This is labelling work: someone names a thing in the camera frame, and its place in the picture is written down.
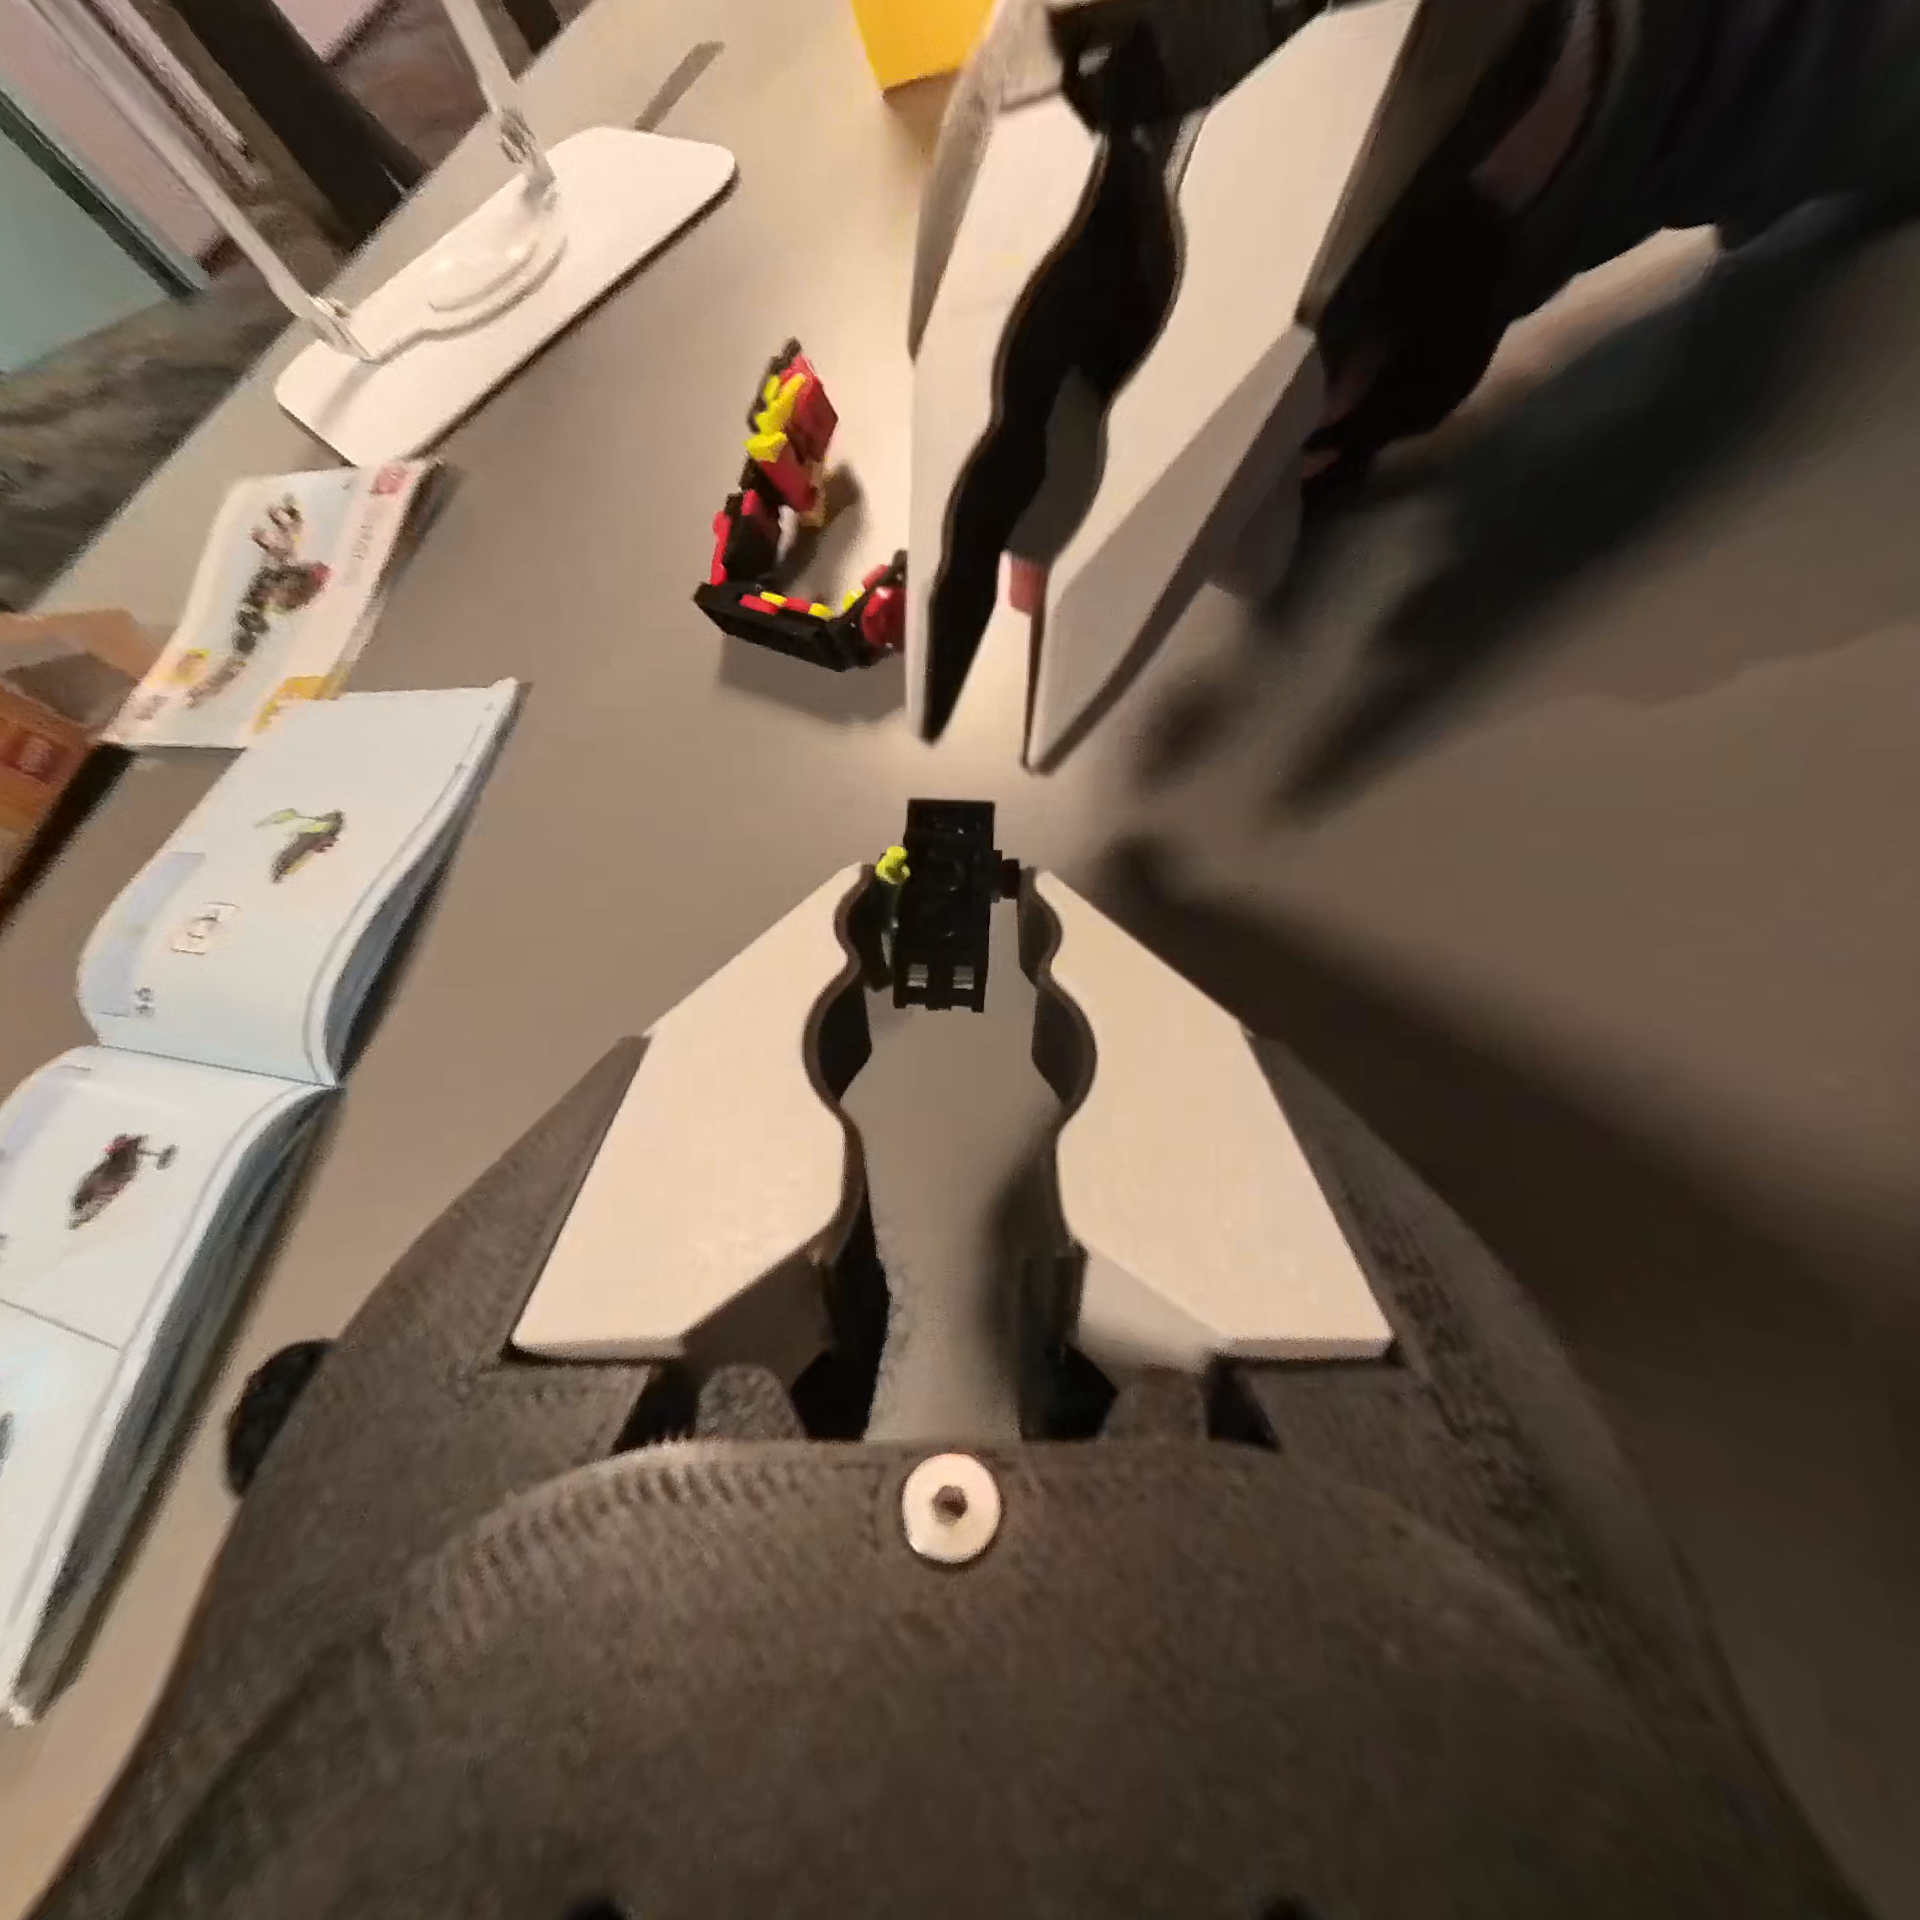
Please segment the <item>yellow plastic bin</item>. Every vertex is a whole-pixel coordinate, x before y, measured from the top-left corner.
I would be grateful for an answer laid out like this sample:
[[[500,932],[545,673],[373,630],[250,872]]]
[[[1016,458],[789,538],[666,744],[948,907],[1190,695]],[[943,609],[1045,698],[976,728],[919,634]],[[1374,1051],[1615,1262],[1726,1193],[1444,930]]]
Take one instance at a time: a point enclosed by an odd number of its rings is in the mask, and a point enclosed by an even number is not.
[[[887,95],[954,74],[991,24],[994,3],[849,3],[874,87]]]

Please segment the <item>thin metal lamp rod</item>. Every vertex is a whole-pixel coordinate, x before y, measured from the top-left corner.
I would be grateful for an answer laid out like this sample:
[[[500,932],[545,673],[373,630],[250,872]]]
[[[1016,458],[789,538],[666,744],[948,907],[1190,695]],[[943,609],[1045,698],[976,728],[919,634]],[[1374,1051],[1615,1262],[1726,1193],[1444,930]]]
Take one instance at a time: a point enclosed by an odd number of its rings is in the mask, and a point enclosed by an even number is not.
[[[439,7],[482,95],[494,143],[519,174],[526,200],[544,208],[556,196],[557,178],[521,108],[516,80],[505,56],[500,56],[488,16],[479,3],[439,3]]]
[[[346,312],[337,303],[304,289],[298,276],[277,254],[269,238],[249,220],[224,180],[205,166],[200,150],[180,135],[175,121],[161,114],[148,95],[133,82],[133,65],[112,48],[112,38],[80,4],[23,3],[21,7],[61,44],[66,56],[86,74],[89,82],[108,103],[118,111],[148,151],[205,208],[207,218],[233,241],[238,251],[271,289],[281,307],[296,322],[305,324],[324,348],[359,366],[373,366],[376,358],[351,331]]]

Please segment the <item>black brick with red pins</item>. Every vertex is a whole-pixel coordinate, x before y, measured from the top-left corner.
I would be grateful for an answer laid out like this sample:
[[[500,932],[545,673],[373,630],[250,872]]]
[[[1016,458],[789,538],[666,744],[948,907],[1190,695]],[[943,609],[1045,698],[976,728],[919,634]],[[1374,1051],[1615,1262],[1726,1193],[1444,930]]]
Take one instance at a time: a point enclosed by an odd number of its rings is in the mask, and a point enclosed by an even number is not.
[[[991,912],[1015,900],[1022,867],[996,846],[991,800],[912,800],[898,839],[910,879],[890,892],[881,943],[894,1007],[982,1012]]]

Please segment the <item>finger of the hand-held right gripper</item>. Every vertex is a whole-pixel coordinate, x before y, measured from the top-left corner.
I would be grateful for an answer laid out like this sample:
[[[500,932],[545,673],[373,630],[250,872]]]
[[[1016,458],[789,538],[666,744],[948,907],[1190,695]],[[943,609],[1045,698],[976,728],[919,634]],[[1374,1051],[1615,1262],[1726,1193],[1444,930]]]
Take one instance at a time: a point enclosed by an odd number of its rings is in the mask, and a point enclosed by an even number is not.
[[[1321,395],[1306,284],[1421,7],[1334,7],[1198,116],[1177,284],[1047,564],[1023,767],[1061,767],[1277,502]]]
[[[1085,521],[1105,415],[1167,313],[1177,127],[1092,128],[1052,4],[996,4],[950,90],[919,214],[908,353],[908,719],[932,744],[1001,594]]]

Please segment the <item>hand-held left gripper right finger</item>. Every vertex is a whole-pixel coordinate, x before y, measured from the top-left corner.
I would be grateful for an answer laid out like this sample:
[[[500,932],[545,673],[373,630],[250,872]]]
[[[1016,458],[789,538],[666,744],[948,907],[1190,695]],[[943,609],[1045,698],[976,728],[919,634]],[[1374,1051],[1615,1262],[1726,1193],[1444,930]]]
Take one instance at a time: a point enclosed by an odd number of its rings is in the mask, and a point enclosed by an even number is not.
[[[1031,1060],[1058,1103],[1022,1275],[1025,1439],[1141,1376],[1392,1363],[1396,1336],[1249,1030],[1052,872],[1020,894]]]

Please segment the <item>dragon cover instruction booklet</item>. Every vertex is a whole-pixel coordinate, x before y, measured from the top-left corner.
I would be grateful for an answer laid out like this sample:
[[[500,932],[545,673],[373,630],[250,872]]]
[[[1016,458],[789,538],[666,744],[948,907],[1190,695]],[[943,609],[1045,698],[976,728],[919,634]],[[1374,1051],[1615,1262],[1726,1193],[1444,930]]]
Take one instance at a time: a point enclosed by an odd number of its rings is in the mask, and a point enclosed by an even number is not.
[[[238,483],[172,638],[102,746],[242,753],[288,708],[337,698],[445,484],[432,460]]]

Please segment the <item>red black yellow brick model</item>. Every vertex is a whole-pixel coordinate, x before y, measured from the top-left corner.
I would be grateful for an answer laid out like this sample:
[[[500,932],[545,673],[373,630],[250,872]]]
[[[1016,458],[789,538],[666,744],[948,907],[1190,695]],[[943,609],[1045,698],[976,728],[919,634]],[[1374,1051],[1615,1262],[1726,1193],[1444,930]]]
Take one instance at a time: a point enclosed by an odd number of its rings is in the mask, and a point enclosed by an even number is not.
[[[836,420],[801,342],[784,342],[758,374],[740,471],[710,519],[710,561],[692,607],[730,640],[842,674],[904,652],[908,554],[898,550],[836,599],[800,586],[800,546],[830,519]]]

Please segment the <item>cardboard toy brick box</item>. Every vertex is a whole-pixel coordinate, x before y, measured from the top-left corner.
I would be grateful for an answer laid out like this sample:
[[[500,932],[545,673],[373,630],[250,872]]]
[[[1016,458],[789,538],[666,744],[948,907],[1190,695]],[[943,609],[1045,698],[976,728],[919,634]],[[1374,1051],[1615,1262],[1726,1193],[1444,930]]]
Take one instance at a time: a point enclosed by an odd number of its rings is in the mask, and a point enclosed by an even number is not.
[[[1,882],[25,872],[160,652],[124,609],[1,614]]]

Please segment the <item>white lamp base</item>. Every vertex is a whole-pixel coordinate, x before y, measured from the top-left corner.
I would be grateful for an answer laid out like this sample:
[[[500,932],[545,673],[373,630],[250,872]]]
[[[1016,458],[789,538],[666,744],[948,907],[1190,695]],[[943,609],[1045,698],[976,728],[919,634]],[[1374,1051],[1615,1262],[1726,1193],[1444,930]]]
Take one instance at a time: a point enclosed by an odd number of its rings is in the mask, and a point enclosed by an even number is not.
[[[710,143],[588,128],[505,184],[346,313],[357,350],[301,348],[278,374],[288,419],[344,464],[414,458],[625,276],[736,178]]]

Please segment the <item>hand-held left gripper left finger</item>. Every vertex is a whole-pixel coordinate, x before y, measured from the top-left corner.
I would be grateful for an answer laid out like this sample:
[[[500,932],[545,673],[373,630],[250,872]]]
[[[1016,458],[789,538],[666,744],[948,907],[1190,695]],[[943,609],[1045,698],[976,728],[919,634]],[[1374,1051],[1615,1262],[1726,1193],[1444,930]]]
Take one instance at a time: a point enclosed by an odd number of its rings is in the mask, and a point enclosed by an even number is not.
[[[860,1439],[885,1275],[845,1092],[871,1058],[842,867],[663,1012],[511,1331],[538,1363],[758,1368]]]

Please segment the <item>open pale blue instruction booklet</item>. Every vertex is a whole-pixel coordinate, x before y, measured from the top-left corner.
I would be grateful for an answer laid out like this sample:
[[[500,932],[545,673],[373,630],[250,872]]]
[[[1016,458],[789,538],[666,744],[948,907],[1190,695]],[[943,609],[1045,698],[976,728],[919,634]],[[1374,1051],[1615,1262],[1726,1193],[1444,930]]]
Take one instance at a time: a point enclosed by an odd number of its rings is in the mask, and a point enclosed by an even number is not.
[[[1,1700],[57,1698],[521,683],[244,750],[92,932],[89,1044],[1,1113]]]

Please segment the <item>person's right hand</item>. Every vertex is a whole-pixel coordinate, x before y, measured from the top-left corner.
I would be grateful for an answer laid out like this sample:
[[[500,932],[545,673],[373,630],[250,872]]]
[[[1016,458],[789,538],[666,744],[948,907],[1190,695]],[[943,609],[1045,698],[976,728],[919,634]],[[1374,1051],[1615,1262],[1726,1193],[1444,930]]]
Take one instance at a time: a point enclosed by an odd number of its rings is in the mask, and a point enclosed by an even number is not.
[[[1471,172],[1473,190],[1495,214],[1519,215],[1572,153],[1604,80],[1604,42],[1593,10],[1570,16],[1545,80]]]

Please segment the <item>black round brick plate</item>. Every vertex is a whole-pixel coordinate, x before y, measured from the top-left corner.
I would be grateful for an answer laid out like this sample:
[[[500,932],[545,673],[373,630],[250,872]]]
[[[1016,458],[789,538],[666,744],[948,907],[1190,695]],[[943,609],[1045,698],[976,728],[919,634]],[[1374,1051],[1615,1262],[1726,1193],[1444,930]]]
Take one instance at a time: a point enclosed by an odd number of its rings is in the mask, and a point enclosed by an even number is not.
[[[224,1487],[228,1498],[247,1496],[330,1347],[330,1337],[292,1342],[264,1359],[244,1382],[224,1430]]]

